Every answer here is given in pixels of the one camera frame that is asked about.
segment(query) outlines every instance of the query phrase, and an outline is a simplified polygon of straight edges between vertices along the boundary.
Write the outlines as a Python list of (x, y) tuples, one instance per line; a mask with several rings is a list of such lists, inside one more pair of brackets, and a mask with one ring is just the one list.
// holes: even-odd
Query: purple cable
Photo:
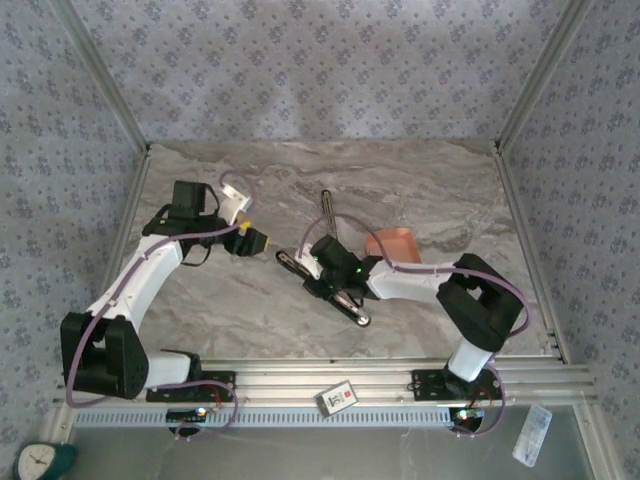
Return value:
[[(529, 324), (531, 323), (531, 318), (533, 318), (533, 310), (531, 308), (531, 304), (529, 303), (529, 301), (527, 300), (527, 297), (524, 296), (524, 294), (517, 289), (515, 286), (513, 286), (511, 283), (507, 282), (506, 280), (503, 280), (502, 278), (496, 277), (494, 275), (489, 275), (487, 273), (484, 272), (479, 272), (476, 270), (469, 270), (467, 268), (455, 268), (455, 267), (448, 267), (448, 268), (410, 268), (410, 267), (401, 267), (399, 265), (394, 265), (393, 262), (391, 261), (391, 258), (389, 257), (389, 255), (387, 254), (387, 251), (384, 248), (384, 245), (382, 244), (382, 240), (380, 240), (380, 237), (378, 237), (378, 235), (376, 234), (376, 232), (374, 232), (366, 223), (364, 223), (363, 221), (361, 221), (360, 219), (354, 217), (353, 215), (348, 215), (348, 214), (344, 214), (344, 213), (334, 213), (333, 214), (336, 217), (340, 217), (340, 218), (345, 218), (347, 220), (351, 220), (355, 223), (357, 223), (358, 225), (360, 225), (362, 228), (364, 228), (365, 230), (367, 230), (371, 236), (373, 237), (373, 239), (376, 241), (376, 243), (378, 244), (378, 247), (380, 247), (380, 253), (382, 253), (382, 258), (384, 259), (384, 261), (395, 271), (398, 272), (403, 272), (403, 273), (420, 273), (420, 274), (427, 274), (427, 275), (436, 275), (436, 274), (451, 274), (451, 273), (457, 273), (457, 274), (461, 274), (461, 275), (466, 275), (469, 277), (477, 277), (477, 278), (482, 278), (483, 280), (487, 280), (489, 282), (495, 283), (496, 285), (501, 286), (502, 288), (504, 288), (505, 290), (508, 290), (510, 293), (512, 293), (518, 300), (520, 300), (520, 302), (522, 303), (522, 306), (525, 309), (525, 319), (524, 322), (522, 323), (522, 325), (518, 328), (516, 328), (515, 330), (512, 330), (509, 333), (509, 337), (513, 337), (514, 335), (518, 335), (519, 333), (522, 333), (523, 331), (525, 331), (528, 327)], [(307, 230), (304, 232), (304, 235), (302, 236), (302, 241), (300, 242), (300, 247), (298, 249), (298, 253), (297, 256), (300, 257), (302, 255), (302, 249), (304, 248), (304, 244), (307, 241), (307, 238), (309, 237), (309, 234), (311, 233), (311, 230), (313, 230), (313, 228), (320, 223), (321, 221), (324, 220), (324, 217), (320, 217), (316, 220), (314, 220), (311, 225), (309, 225), (309, 227), (307, 228)], [(490, 361), (493, 360), (495, 357), (495, 353), (491, 356)], [(502, 417), (504, 416), (504, 411), (505, 408), (507, 406), (507, 397), (504, 391), (504, 385), (502, 383), (502, 378), (500, 377), (500, 374), (498, 373), (498, 371), (495, 369), (495, 367), (491, 364), (486, 364), (484, 366), (485, 369), (490, 370), (496, 377), (496, 379), (498, 380), (498, 384), (499, 384), (499, 388), (500, 388), (500, 392), (502, 394), (502, 404), (500, 406), (500, 410), (498, 411), (498, 415), (495, 419), (495, 421), (493, 422), (493, 424), (483, 430), (480, 433), (472, 433), (469, 432), (468, 430), (462, 428), (462, 427), (456, 427), (456, 430), (458, 433), (464, 434), (465, 436), (470, 436), (470, 437), (477, 437), (477, 436), (481, 436), (484, 435), (486, 433), (489, 433), (491, 431), (493, 431), (502, 421)]]
[(166, 385), (160, 385), (157, 388), (162, 388), (162, 389), (188, 388), (188, 387), (199, 387), (201, 385), (212, 385), (214, 387), (223, 388), (227, 392), (229, 392), (229, 394), (231, 395), (231, 398), (233, 399), (233, 413), (231, 414), (231, 417), (229, 418), (227, 423), (225, 423), (222, 427), (218, 428), (213, 432), (204, 430), (200, 425), (196, 423), (183, 422), (180, 425), (178, 425), (178, 427), (176, 428), (176, 433), (175, 433), (176, 440), (179, 440), (180, 438), (182, 438), (180, 437), (180, 430), (182, 430), (185, 427), (196, 428), (197, 430), (200, 431), (197, 435), (193, 437), (186, 437), (185, 440), (187, 442), (190, 442), (191, 438), (194, 438), (196, 440), (198, 439), (201, 440), (203, 438), (216, 438), (222, 435), (224, 432), (226, 432), (231, 426), (231, 424), (233, 424), (236, 421), (236, 417), (238, 416), (238, 409), (240, 406), (238, 401), (238, 395), (233, 390), (233, 388), (229, 387), (229, 385), (227, 385), (226, 383), (218, 382), (217, 380), (196, 380), (194, 382), (185, 382), (185, 383), (168, 383)]
[[(253, 184), (246, 178), (244, 177), (241, 173), (235, 171), (235, 170), (229, 170), (227, 172), (224, 172), (221, 177), (220, 180), (222, 181), (222, 179), (224, 177), (226, 177), (227, 175), (237, 175), (240, 178), (242, 178), (244, 180), (244, 182), (248, 185), (249, 190), (251, 191), (252, 194), (252, 199), (254, 199), (252, 206), (255, 205), (255, 188), (253, 187)], [(135, 273), (138, 271), (138, 269), (140, 268), (140, 266), (146, 261), (146, 259), (149, 257), (149, 255), (151, 255), (153, 252), (155, 252), (156, 250), (158, 250), (159, 248), (171, 243), (171, 242), (177, 242), (180, 240), (198, 240), (198, 239), (203, 239), (203, 238), (211, 238), (211, 237), (218, 237), (220, 235), (224, 235), (226, 233), (232, 232), (234, 230), (236, 230), (238, 228), (238, 224), (233, 224), (230, 225), (228, 227), (225, 228), (221, 228), (220, 230), (216, 230), (213, 232), (205, 232), (205, 233), (184, 233), (181, 235), (174, 235), (172, 237), (167, 237), (164, 238), (162, 240), (160, 240), (157, 243), (154, 243), (153, 245), (151, 245), (147, 250), (144, 251), (144, 253), (138, 257), (138, 259), (134, 262), (134, 264), (131, 266), (131, 268), (127, 271), (127, 273), (122, 277), (122, 280), (120, 281), (120, 283), (118, 284), (118, 286), (116, 287), (116, 289), (113, 292), (113, 295), (111, 295), (111, 297), (109, 298), (109, 300), (107, 301), (107, 303), (105, 303), (105, 305), (94, 315), (93, 319), (91, 320), (91, 322), (89, 322), (89, 324), (87, 325), (87, 328), (85, 329), (84, 333), (82, 334), (82, 337), (80, 337), (80, 341), (78, 342), (78, 347), (76, 348), (76, 352), (73, 355), (73, 359), (71, 360), (71, 366), (69, 367), (69, 375), (67, 376), (67, 384), (66, 384), (66, 389), (65, 389), (65, 393), (66, 393), (66, 400), (67, 403), (69, 404), (69, 406), (71, 408), (83, 408), (83, 407), (90, 407), (92, 405), (96, 405), (100, 402), (105, 401), (108, 397), (100, 397), (100, 398), (96, 398), (94, 400), (89, 400), (86, 402), (76, 402), (73, 399), (73, 385), (76, 381), (76, 376), (78, 374), (78, 367), (80, 366), (80, 361), (82, 360), (82, 353), (84, 352), (84, 349), (87, 347), (87, 343), (89, 343), (89, 337), (91, 337), (91, 334), (93, 333), (93, 331), (96, 328), (96, 325), (98, 324), (98, 322), (104, 317), (104, 315), (109, 311), (109, 308), (111, 308), (110, 303), (115, 301), (120, 294), (123, 292), (123, 290), (126, 288), (126, 286), (129, 284), (129, 282), (131, 281), (131, 279), (133, 278), (133, 276), (135, 275)]]

